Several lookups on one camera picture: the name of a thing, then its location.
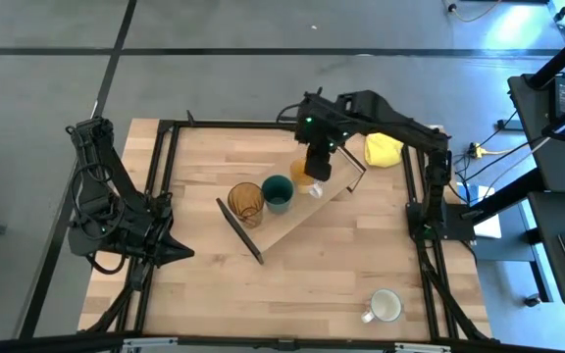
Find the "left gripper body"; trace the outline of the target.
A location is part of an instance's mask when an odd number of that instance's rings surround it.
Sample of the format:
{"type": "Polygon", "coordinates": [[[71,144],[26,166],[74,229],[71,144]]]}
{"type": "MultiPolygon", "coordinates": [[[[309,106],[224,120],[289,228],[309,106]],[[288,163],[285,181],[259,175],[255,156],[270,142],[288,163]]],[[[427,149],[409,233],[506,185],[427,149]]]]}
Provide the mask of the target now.
{"type": "Polygon", "coordinates": [[[173,225],[172,194],[160,194],[149,199],[149,206],[153,222],[145,235],[143,251],[135,259],[132,271],[132,288],[141,290],[150,270],[159,267],[161,258],[161,243],[173,225]]]}

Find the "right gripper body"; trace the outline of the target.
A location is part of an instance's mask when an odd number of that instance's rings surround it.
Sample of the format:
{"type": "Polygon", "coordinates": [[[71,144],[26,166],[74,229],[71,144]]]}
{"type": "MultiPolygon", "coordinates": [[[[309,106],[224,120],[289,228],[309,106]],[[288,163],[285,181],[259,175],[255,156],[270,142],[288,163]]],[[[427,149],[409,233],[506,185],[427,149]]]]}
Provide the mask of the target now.
{"type": "Polygon", "coordinates": [[[329,152],[344,146],[349,138],[344,128],[342,111],[318,93],[306,92],[298,106],[295,126],[295,140],[317,147],[324,142],[329,152]]]}

